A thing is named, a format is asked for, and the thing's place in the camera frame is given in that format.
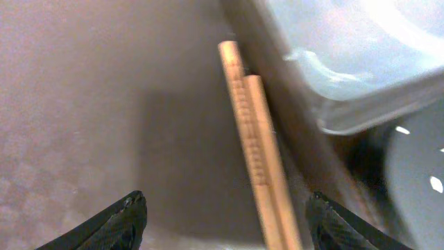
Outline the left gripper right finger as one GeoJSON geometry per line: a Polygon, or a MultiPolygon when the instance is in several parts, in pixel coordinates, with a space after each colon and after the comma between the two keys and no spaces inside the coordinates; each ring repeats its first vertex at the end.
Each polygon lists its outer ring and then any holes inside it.
{"type": "Polygon", "coordinates": [[[316,250],[411,250],[322,192],[310,196],[305,213],[316,250]]]}

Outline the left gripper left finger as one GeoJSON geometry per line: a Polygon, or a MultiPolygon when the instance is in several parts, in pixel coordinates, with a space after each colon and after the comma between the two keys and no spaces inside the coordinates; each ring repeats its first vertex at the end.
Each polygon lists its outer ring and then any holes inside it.
{"type": "Polygon", "coordinates": [[[146,198],[135,190],[37,250],[139,250],[146,225],[146,198]]]}

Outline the wooden chopstick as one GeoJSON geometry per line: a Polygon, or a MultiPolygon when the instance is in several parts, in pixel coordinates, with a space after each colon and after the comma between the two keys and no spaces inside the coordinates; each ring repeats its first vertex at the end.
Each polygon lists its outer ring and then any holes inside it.
{"type": "Polygon", "coordinates": [[[244,78],[252,99],[255,112],[256,124],[259,129],[259,138],[262,144],[266,161],[266,171],[271,188],[271,200],[284,249],[302,250],[298,223],[294,213],[289,187],[284,174],[284,168],[274,135],[273,122],[271,119],[268,103],[262,79],[258,75],[250,75],[244,78]]]}
{"type": "Polygon", "coordinates": [[[285,250],[273,205],[271,187],[265,170],[265,159],[255,125],[255,114],[250,92],[244,82],[244,68],[235,41],[223,41],[218,45],[223,71],[237,123],[242,150],[246,161],[250,184],[253,188],[257,213],[266,247],[285,250]]]}

